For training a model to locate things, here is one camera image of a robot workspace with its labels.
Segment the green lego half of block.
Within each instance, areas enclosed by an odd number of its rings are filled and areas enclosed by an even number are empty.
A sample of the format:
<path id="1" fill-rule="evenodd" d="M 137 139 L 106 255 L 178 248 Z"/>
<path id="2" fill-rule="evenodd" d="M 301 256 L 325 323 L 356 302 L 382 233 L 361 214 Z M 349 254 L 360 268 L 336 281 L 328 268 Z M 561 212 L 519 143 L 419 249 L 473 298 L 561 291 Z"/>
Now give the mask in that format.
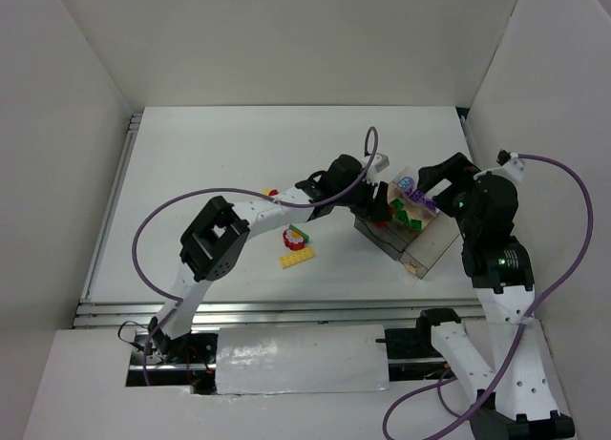
<path id="1" fill-rule="evenodd" d="M 389 203 L 390 211 L 395 214 L 404 209 L 404 203 L 401 199 L 394 199 Z"/>

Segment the green square lego brick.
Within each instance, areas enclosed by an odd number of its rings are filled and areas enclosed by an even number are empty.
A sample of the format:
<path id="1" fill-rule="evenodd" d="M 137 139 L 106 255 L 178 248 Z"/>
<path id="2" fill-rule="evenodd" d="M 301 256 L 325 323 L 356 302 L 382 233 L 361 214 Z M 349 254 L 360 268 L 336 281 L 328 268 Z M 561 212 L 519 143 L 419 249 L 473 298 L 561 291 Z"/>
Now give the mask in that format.
<path id="1" fill-rule="evenodd" d="M 408 213 L 405 210 L 403 210 L 403 209 L 401 209 L 401 210 L 396 212 L 396 218 L 399 221 L 401 221 L 404 224 L 406 224 L 406 225 L 410 225 L 411 224 L 411 219 L 410 219 Z"/>

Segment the purple arch lego piece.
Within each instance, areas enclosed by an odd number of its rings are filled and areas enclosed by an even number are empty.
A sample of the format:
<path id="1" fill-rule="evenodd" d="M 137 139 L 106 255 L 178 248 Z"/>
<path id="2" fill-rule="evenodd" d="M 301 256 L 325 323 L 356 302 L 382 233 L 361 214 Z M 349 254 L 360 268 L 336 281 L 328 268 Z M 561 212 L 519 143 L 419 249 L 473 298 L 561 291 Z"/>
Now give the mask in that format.
<path id="1" fill-rule="evenodd" d="M 426 199 L 426 194 L 419 189 L 415 189 L 411 192 L 409 198 L 414 203 L 421 203 Z"/>

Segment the purple round lego piece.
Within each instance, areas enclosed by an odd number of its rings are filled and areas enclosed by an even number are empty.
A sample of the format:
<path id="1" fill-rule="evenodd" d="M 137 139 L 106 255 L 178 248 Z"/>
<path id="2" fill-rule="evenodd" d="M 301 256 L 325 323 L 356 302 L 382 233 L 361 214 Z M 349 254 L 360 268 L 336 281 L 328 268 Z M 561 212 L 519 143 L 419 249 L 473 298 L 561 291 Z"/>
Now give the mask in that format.
<path id="1" fill-rule="evenodd" d="M 411 177 L 403 177 L 399 180 L 398 186 L 402 190 L 410 190 L 414 186 L 414 180 Z"/>

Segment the red flower lego piece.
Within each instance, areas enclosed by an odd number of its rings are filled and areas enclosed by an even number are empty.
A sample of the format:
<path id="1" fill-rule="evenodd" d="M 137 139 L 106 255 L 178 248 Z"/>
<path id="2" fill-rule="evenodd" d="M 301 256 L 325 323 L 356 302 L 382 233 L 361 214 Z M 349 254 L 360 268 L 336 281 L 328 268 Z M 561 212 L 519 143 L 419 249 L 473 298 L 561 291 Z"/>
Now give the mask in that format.
<path id="1" fill-rule="evenodd" d="M 284 230 L 283 242 L 284 246 L 290 251 L 299 251 L 301 249 L 304 249 L 306 246 L 305 237 L 290 228 Z"/>

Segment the green lego plate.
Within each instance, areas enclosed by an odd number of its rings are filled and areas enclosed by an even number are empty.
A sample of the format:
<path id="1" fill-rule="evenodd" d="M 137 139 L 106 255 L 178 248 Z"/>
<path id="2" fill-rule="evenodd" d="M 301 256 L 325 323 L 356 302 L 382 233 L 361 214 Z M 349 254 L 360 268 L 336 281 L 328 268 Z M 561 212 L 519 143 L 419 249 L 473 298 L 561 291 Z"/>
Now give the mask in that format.
<path id="1" fill-rule="evenodd" d="M 303 238 L 305 244 L 309 243 L 310 238 L 309 238 L 309 235 L 305 231 L 301 230 L 300 228 L 298 228 L 297 226 L 293 224 L 289 225 L 289 229 L 293 231 L 294 233 L 300 235 Z"/>

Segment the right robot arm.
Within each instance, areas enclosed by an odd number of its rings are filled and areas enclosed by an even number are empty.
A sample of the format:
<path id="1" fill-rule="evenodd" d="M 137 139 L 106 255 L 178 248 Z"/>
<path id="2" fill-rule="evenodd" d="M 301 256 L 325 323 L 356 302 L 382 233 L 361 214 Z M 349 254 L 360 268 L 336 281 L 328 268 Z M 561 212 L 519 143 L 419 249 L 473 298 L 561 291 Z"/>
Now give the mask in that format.
<path id="1" fill-rule="evenodd" d="M 487 170 L 457 153 L 417 173 L 422 194 L 449 182 L 432 200 L 457 223 L 464 272 L 491 337 L 494 363 L 487 366 L 453 310 L 425 310 L 417 321 L 424 343 L 446 359 L 466 392 L 465 414 L 476 439 L 567 439 L 576 433 L 552 394 L 537 323 L 527 313 L 536 299 L 534 274 L 513 234 L 524 170 L 524 162 L 506 152 Z"/>

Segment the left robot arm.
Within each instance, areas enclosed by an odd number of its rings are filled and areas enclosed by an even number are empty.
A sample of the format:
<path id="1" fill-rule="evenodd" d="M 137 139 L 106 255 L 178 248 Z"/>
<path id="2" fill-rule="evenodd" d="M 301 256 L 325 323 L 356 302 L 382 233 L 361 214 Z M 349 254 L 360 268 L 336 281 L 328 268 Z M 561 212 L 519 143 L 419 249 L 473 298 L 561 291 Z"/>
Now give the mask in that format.
<path id="1" fill-rule="evenodd" d="M 381 155 L 362 161 L 340 155 L 330 166 L 296 182 L 273 197 L 253 194 L 233 204 L 225 190 L 214 188 L 182 233 L 179 270 L 161 310 L 148 325 L 152 342 L 168 361 L 183 355 L 189 345 L 195 314 L 212 283 L 236 266 L 245 244 L 261 234 L 303 224 L 345 207 L 373 222 L 391 218 L 389 186 L 378 177 Z"/>

